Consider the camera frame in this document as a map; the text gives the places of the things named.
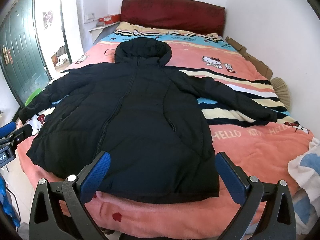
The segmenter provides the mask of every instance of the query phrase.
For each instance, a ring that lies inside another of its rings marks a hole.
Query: green object
[[[24,106],[27,106],[40,92],[41,92],[41,88],[36,89],[36,91],[34,91],[27,99],[26,103],[24,104]]]

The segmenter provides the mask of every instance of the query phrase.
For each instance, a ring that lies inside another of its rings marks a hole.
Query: jacket pocket
[[[61,117],[60,117],[60,122],[63,122],[68,116],[70,116],[72,113],[73,113],[73,111],[76,109],[76,107],[75,106],[69,106],[63,113],[62,113],[62,115],[61,115]]]
[[[172,130],[173,130],[174,132],[176,132],[176,127],[175,127],[175,125],[173,124],[173,122],[171,122],[169,119],[167,119],[167,122],[168,122],[169,125],[171,126]]]

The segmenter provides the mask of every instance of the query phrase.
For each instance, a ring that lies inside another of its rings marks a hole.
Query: red headboard
[[[224,7],[193,0],[122,0],[121,21],[144,27],[222,35]]]

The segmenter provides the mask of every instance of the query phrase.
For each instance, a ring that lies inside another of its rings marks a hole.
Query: blue foam pad
[[[80,201],[90,202],[110,167],[110,154],[105,152],[80,186]]]
[[[243,205],[246,200],[245,185],[241,182],[221,154],[216,155],[215,166],[233,201],[237,204]]]
[[[0,139],[9,135],[16,129],[16,123],[15,122],[9,122],[5,126],[0,128]]]

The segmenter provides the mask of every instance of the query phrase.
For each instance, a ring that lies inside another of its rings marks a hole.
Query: black puffer jacket
[[[168,44],[122,42],[115,63],[91,64],[54,81],[20,112],[23,122],[64,96],[27,155],[60,178],[77,174],[101,151],[111,166],[99,190],[148,203],[179,203],[219,195],[208,124],[197,102],[227,104],[256,120],[276,113],[212,78],[175,67]]]

